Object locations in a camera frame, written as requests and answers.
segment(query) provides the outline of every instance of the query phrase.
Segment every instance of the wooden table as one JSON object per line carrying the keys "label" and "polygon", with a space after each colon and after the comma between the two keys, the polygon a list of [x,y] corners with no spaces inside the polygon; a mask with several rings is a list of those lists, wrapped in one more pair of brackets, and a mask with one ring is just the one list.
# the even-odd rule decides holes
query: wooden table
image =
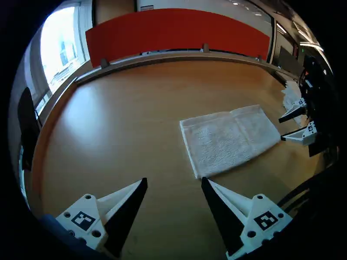
{"label": "wooden table", "polygon": [[[186,61],[132,68],[79,86],[63,109],[42,160],[42,203],[57,216],[85,193],[97,198],[142,177],[148,190],[123,259],[221,259],[225,247],[194,178],[179,121],[260,104],[281,134],[283,86],[260,67]],[[280,142],[212,180],[274,202],[316,169],[307,147]]]}

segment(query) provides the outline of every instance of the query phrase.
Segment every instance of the towel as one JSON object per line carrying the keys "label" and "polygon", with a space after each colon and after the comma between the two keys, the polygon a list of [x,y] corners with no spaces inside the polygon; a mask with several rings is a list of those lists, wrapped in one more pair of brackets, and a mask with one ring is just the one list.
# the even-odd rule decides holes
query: towel
{"label": "towel", "polygon": [[281,138],[259,105],[180,121],[195,178],[249,161]]}

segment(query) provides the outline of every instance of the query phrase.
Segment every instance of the office chair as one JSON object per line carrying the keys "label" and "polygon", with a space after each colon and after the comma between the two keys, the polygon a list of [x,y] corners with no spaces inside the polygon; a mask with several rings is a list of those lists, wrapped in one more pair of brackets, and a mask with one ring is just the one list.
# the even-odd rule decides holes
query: office chair
{"label": "office chair", "polygon": [[22,169],[31,171],[35,145],[39,138],[40,128],[36,120],[35,108],[28,87],[24,89],[20,97],[17,113],[23,146]]}

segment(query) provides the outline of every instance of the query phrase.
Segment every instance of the bright window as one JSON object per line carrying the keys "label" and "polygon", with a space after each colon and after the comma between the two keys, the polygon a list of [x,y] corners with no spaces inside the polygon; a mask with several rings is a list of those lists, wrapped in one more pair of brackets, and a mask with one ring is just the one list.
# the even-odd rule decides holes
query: bright window
{"label": "bright window", "polygon": [[76,6],[56,11],[43,25],[41,61],[52,93],[85,61],[84,57],[78,57],[77,48],[81,46],[76,46],[75,41],[80,37],[78,26],[74,26],[78,10]]}

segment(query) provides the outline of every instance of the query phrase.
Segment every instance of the red partition panel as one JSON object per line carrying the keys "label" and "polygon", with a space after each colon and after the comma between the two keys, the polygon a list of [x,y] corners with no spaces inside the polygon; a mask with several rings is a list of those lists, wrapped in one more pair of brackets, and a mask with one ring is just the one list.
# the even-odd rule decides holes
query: red partition panel
{"label": "red partition panel", "polygon": [[210,49],[266,60],[270,38],[253,27],[216,13],[157,9],[111,19],[85,32],[93,67],[140,52]]}

